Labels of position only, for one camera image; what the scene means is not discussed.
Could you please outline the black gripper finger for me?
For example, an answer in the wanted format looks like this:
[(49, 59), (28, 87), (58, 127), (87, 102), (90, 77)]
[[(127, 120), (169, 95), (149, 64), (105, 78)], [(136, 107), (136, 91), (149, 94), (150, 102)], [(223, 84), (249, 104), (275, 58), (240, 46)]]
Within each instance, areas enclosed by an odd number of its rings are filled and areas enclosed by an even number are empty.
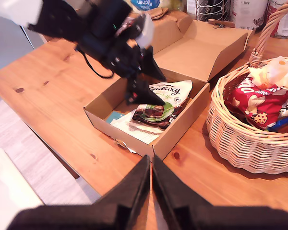
[(153, 93), (144, 80), (127, 80), (125, 93), (126, 104), (164, 105), (165, 102)]
[(188, 187), (157, 155), (153, 157), (152, 183), (170, 230), (200, 229), (192, 219), (192, 208), (211, 203)]
[(115, 187), (93, 204), (93, 229), (133, 229), (149, 190), (150, 159), (145, 155)]
[(143, 74), (157, 79), (159, 81), (166, 81), (166, 77), (157, 65), (153, 57), (153, 47), (149, 46), (142, 50), (141, 71)]

